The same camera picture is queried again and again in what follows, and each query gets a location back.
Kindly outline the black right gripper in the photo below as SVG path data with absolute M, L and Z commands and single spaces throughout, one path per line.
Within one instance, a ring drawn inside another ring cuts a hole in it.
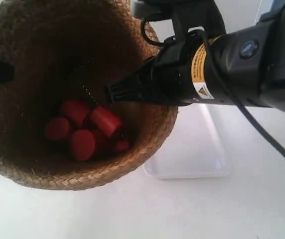
M 187 106 L 207 102 L 204 79 L 207 36 L 189 32 L 185 40 L 171 36 L 142 72 L 134 72 L 104 87 L 107 101 Z

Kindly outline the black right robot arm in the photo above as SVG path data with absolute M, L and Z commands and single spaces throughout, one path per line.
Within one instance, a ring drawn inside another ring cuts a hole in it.
M 212 0 L 141 0 L 142 37 L 160 51 L 105 87 L 109 102 L 217 104 L 285 112 L 285 0 L 226 33 Z

